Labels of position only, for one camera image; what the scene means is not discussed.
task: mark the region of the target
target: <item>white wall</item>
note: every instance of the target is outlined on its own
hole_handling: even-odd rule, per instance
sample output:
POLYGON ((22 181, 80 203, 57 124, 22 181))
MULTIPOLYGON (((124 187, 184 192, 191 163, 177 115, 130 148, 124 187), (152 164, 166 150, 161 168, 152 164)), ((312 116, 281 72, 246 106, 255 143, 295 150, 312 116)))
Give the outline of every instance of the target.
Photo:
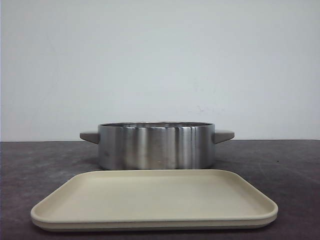
POLYGON ((121 121, 320 139, 319 0, 2 0, 1 140, 121 121))

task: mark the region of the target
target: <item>pot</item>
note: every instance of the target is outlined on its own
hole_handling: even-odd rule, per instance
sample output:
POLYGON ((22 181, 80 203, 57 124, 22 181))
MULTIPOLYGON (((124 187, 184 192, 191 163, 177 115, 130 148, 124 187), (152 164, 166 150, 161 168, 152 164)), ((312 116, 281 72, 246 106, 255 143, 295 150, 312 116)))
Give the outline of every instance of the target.
POLYGON ((106 170, 204 169, 215 162, 215 144, 233 131, 206 122, 121 122, 82 132, 98 144, 98 163, 106 170))

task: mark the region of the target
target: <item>plastic tray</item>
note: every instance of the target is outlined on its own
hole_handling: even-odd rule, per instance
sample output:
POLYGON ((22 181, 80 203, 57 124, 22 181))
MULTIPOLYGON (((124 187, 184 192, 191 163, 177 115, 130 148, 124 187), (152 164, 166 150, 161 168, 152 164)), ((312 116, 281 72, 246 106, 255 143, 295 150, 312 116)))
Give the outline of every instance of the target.
POLYGON ((259 228, 277 205, 224 170, 92 171, 74 176, 31 210, 48 231, 259 228))

